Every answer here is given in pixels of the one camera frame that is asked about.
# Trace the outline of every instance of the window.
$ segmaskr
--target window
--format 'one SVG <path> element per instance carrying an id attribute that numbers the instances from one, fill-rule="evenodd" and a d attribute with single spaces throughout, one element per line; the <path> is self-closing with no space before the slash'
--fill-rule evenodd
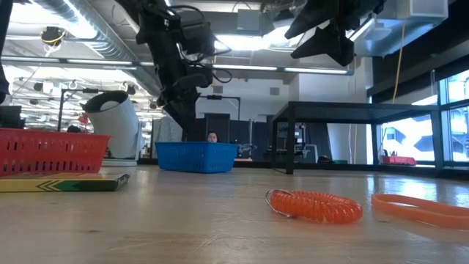
<path id="1" fill-rule="evenodd" d="M 446 79 L 448 103 L 469 99 L 469 70 Z"/>
<path id="2" fill-rule="evenodd" d="M 440 81 L 441 103 L 453 103 L 469 99 L 469 70 Z M 442 113 L 445 149 L 450 161 L 469 161 L 469 107 Z"/>
<path id="3" fill-rule="evenodd" d="M 383 149 L 389 154 L 434 161 L 432 121 L 429 115 L 383 124 Z"/>

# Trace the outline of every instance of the red object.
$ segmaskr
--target red object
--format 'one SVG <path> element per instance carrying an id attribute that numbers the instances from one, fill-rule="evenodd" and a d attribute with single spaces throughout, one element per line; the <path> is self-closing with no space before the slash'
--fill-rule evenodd
<path id="1" fill-rule="evenodd" d="M 348 198 L 308 191 L 274 191 L 272 208 L 317 223 L 349 224 L 362 216 L 361 206 Z"/>
<path id="2" fill-rule="evenodd" d="M 373 208 L 403 219 L 421 221 L 438 227 L 469 230 L 469 208 L 397 194 L 373 194 L 372 204 Z"/>
<path id="3" fill-rule="evenodd" d="M 383 163 L 389 164 L 389 165 L 411 165 L 411 166 L 417 165 L 417 162 L 414 158 L 399 157 L 399 156 L 391 156 L 391 157 L 383 156 Z"/>
<path id="4" fill-rule="evenodd" d="M 87 113 L 84 113 L 82 114 L 79 118 L 78 118 L 78 121 L 80 123 L 82 123 L 83 125 L 87 125 L 89 120 L 88 120 L 88 114 Z"/>
<path id="5" fill-rule="evenodd" d="M 0 128 L 0 176 L 99 172 L 110 136 Z"/>

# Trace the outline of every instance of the orange rubber band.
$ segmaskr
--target orange rubber band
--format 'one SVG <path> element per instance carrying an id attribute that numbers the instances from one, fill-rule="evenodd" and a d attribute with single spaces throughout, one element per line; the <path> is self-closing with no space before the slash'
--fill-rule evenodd
<path id="1" fill-rule="evenodd" d="M 396 205 L 393 202 L 415 207 Z M 422 221 L 439 227 L 469 230 L 469 208 L 397 194 L 373 194 L 372 205 L 373 208 L 403 219 Z"/>
<path id="2" fill-rule="evenodd" d="M 270 190 L 267 203 L 285 216 L 305 217 L 316 223 L 349 224 L 362 216 L 361 206 L 348 198 L 307 191 Z"/>

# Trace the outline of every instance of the shelf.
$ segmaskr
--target shelf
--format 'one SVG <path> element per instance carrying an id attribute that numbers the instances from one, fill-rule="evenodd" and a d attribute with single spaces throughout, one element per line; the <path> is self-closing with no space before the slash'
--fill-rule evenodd
<path id="1" fill-rule="evenodd" d="M 273 120 L 286 122 L 289 111 L 293 111 L 296 122 L 383 124 L 430 114 L 431 111 L 437 110 L 438 106 L 290 101 Z"/>

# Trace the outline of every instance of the orange strap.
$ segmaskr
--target orange strap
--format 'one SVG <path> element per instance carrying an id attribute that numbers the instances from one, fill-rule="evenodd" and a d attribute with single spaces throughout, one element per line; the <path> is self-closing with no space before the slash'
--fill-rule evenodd
<path id="1" fill-rule="evenodd" d="M 394 202 L 415 207 L 396 205 Z M 373 208 L 403 219 L 422 221 L 439 227 L 469 230 L 469 208 L 397 194 L 373 194 L 372 205 Z"/>

